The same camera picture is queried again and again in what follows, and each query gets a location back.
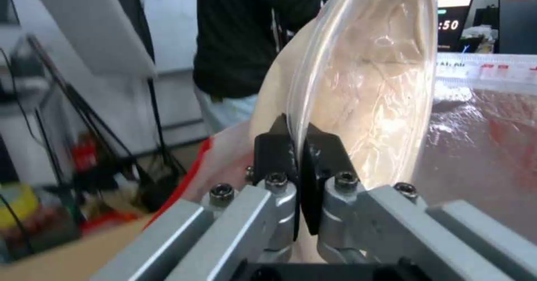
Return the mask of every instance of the timer display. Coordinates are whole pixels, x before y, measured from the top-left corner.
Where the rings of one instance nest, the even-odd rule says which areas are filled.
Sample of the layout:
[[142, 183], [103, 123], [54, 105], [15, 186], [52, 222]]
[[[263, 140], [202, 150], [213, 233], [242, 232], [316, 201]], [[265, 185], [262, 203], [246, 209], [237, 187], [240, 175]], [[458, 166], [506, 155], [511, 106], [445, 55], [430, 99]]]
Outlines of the timer display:
[[438, 23], [439, 31], [456, 31], [459, 28], [458, 20], [445, 20], [444, 22]]
[[472, 0], [438, 0], [438, 51], [456, 52]]

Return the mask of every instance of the light blue jeans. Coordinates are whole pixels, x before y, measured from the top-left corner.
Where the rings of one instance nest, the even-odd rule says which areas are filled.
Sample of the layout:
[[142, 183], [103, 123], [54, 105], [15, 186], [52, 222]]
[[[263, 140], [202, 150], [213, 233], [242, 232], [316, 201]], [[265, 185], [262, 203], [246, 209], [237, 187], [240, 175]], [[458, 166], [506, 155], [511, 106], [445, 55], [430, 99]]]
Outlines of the light blue jeans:
[[215, 101], [196, 85], [194, 85], [194, 93], [198, 98], [201, 115], [210, 135], [250, 120], [257, 101], [257, 94], [245, 98], [223, 98]]

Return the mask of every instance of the digital clock numbers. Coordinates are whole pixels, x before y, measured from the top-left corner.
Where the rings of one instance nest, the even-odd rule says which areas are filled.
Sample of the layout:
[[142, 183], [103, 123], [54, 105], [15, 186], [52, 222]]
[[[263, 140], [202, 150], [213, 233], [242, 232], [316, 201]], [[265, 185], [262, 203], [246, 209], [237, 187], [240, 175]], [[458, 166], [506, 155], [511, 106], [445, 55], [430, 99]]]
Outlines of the digital clock numbers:
[[459, 27], [459, 21], [454, 20], [445, 20], [444, 22], [438, 23], [438, 30], [439, 31], [454, 31]]

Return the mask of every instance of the black shirt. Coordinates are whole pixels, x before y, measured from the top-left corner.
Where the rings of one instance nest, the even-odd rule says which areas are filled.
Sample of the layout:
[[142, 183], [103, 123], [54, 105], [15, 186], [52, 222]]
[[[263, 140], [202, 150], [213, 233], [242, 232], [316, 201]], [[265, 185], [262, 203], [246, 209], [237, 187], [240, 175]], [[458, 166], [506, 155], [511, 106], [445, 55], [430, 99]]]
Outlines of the black shirt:
[[194, 82], [205, 93], [257, 94], [276, 58], [274, 8], [292, 31], [317, 16], [320, 0], [198, 0]]

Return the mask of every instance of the computer monitor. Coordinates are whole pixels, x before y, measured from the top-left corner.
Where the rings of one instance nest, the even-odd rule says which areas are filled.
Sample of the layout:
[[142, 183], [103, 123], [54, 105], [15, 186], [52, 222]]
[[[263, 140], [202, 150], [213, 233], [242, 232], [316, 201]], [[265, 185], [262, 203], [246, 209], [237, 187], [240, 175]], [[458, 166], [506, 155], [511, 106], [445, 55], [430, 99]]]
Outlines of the computer monitor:
[[438, 51], [456, 52], [473, 0], [438, 0]]
[[537, 0], [499, 0], [501, 54], [537, 54]]

